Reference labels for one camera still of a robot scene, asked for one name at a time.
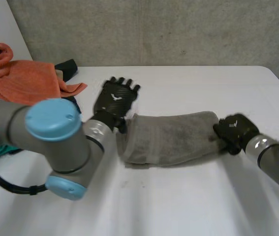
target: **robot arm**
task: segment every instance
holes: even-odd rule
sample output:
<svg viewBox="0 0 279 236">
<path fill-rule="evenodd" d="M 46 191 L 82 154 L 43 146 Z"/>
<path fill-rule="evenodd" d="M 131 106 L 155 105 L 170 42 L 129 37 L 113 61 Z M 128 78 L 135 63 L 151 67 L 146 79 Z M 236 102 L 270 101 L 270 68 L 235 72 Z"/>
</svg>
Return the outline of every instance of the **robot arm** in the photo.
<svg viewBox="0 0 279 236">
<path fill-rule="evenodd" d="M 247 157 L 279 185 L 279 142 L 261 134 L 242 114 L 219 120 L 214 131 L 226 141 L 231 155 L 243 149 Z"/>
<path fill-rule="evenodd" d="M 0 145 L 43 154 L 53 169 L 46 188 L 63 198 L 82 198 L 114 127 L 125 132 L 124 117 L 140 86 L 131 89 L 132 80 L 123 82 L 124 78 L 116 81 L 114 77 L 105 82 L 94 116 L 85 123 L 65 99 L 45 100 L 32 107 L 0 100 Z"/>
</svg>

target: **gray cloth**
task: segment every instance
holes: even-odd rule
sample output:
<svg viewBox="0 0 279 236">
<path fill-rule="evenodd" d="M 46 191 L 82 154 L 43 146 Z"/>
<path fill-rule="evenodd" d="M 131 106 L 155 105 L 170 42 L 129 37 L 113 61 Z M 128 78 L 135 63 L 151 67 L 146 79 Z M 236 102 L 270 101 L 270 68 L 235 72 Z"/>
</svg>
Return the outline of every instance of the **gray cloth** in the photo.
<svg viewBox="0 0 279 236">
<path fill-rule="evenodd" d="M 127 121 L 127 134 L 117 135 L 117 148 L 123 161 L 162 166 L 181 164 L 225 147 L 213 130 L 218 117 L 199 112 L 172 117 L 146 117 L 137 114 Z"/>
</svg>

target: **white table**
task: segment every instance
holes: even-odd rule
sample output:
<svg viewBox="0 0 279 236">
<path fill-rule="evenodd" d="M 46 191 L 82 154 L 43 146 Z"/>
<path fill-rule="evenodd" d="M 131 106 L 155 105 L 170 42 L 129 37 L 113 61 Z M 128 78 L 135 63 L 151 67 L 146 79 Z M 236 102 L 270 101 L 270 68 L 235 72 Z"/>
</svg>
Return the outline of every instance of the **white table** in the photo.
<svg viewBox="0 0 279 236">
<path fill-rule="evenodd" d="M 259 66 L 80 67 L 70 83 L 83 120 L 105 79 L 142 86 L 141 115 L 242 112 L 279 139 L 279 80 Z M 0 160 L 0 175 L 18 185 L 44 183 L 50 168 L 36 153 Z M 279 187 L 242 153 L 177 168 L 126 168 L 114 147 L 86 196 L 71 202 L 49 191 L 13 195 L 0 188 L 0 236 L 279 236 Z"/>
</svg>

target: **gray concrete wall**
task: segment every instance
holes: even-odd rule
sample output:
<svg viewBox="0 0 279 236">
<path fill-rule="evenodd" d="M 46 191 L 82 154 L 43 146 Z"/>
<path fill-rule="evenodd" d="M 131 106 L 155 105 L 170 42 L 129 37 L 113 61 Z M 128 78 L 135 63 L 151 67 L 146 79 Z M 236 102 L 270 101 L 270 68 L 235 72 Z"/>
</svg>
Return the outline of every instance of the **gray concrete wall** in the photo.
<svg viewBox="0 0 279 236">
<path fill-rule="evenodd" d="M 8 0 L 34 60 L 261 65 L 279 78 L 279 0 Z"/>
</svg>

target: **orange towel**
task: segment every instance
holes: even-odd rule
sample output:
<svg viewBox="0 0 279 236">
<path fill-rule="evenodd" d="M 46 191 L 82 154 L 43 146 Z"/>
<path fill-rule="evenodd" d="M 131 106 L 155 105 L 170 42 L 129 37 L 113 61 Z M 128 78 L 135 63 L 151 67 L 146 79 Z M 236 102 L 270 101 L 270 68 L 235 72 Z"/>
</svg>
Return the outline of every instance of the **orange towel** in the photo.
<svg viewBox="0 0 279 236">
<path fill-rule="evenodd" d="M 66 85 L 52 63 L 16 60 L 11 48 L 0 43 L 0 99 L 26 105 L 48 98 L 79 94 L 87 85 Z"/>
</svg>

